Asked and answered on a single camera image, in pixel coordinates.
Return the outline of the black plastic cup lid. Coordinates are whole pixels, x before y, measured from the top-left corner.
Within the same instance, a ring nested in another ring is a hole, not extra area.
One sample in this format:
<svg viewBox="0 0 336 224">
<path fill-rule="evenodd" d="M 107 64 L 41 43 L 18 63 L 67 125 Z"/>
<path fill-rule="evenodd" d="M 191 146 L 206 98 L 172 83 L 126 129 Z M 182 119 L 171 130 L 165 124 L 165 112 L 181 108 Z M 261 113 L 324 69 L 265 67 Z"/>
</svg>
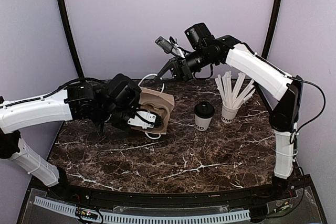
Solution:
<svg viewBox="0 0 336 224">
<path fill-rule="evenodd" d="M 194 113 L 199 118 L 209 119 L 212 118 L 215 114 L 215 108 L 212 104 L 206 101 L 202 101 L 195 105 Z"/>
</svg>

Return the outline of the white paper coffee cup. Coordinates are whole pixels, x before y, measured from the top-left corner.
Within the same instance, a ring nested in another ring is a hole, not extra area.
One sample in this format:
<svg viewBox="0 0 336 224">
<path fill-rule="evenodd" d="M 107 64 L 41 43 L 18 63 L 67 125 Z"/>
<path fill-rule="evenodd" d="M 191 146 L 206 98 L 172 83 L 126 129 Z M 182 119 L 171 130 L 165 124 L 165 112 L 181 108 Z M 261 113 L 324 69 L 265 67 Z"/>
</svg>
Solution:
<svg viewBox="0 0 336 224">
<path fill-rule="evenodd" d="M 198 131 L 206 131 L 214 113 L 195 112 L 195 127 Z"/>
</svg>

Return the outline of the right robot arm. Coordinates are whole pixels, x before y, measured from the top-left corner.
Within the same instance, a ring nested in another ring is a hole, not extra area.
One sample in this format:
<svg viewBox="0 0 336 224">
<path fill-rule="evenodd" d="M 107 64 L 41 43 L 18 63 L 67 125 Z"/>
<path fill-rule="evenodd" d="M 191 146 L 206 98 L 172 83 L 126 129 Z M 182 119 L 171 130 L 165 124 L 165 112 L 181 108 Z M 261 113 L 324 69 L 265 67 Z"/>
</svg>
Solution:
<svg viewBox="0 0 336 224">
<path fill-rule="evenodd" d="M 293 77 L 277 68 L 251 48 L 231 35 L 215 38 L 204 23 L 195 24 L 185 32 L 193 52 L 174 54 L 154 78 L 156 83 L 182 82 L 193 79 L 208 65 L 227 64 L 248 75 L 266 89 L 277 105 L 269 113 L 269 123 L 276 136 L 274 175 L 290 177 L 295 158 L 295 141 L 303 84 L 300 76 Z"/>
</svg>

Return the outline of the brown pulp cup carrier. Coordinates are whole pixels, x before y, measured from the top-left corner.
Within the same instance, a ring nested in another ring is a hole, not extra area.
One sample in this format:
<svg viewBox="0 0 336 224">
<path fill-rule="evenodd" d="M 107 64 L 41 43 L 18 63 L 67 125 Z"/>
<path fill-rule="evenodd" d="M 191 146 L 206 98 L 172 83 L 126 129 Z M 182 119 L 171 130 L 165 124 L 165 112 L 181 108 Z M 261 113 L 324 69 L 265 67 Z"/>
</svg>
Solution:
<svg viewBox="0 0 336 224">
<path fill-rule="evenodd" d="M 141 105 L 141 108 L 146 109 L 150 111 L 151 113 L 156 114 L 161 117 L 160 125 L 150 130 L 150 133 L 166 134 L 167 126 L 168 126 L 170 115 L 171 115 L 170 107 L 167 105 L 146 102 Z"/>
</svg>

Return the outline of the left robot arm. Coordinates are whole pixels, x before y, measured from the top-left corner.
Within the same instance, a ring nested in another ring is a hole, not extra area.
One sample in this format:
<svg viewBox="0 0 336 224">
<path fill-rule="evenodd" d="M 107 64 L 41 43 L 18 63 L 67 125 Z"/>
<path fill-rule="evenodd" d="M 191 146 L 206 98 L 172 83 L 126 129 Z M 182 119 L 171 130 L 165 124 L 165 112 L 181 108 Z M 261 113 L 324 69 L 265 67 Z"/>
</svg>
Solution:
<svg viewBox="0 0 336 224">
<path fill-rule="evenodd" d="M 74 197 L 67 184 L 66 172 L 37 154 L 21 136 L 29 126 L 89 119 L 95 125 L 127 125 L 139 107 L 141 88 L 129 77 L 118 74 L 111 81 L 77 78 L 55 91 L 32 98 L 5 101 L 1 99 L 1 158 L 12 161 L 45 186 L 53 187 L 63 201 Z"/>
</svg>

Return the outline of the brown paper bag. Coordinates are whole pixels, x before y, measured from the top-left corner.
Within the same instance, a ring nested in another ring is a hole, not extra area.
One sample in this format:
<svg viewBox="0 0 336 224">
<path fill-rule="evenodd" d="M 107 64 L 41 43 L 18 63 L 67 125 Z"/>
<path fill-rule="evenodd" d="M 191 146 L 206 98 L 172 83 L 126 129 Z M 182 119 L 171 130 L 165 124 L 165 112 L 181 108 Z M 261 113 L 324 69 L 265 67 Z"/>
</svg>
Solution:
<svg viewBox="0 0 336 224">
<path fill-rule="evenodd" d="M 138 84 L 142 90 L 140 94 L 140 105 L 141 108 L 158 114 L 162 118 L 162 125 L 153 129 L 143 129 L 139 126 L 132 126 L 131 129 L 144 132 L 145 135 L 152 140 L 158 140 L 162 135 L 166 135 L 168 122 L 171 112 L 174 109 L 175 101 L 173 95 L 163 92 L 164 84 L 162 84 L 161 91 L 141 87 L 141 83 L 150 76 L 157 76 L 157 74 L 147 74 Z"/>
</svg>

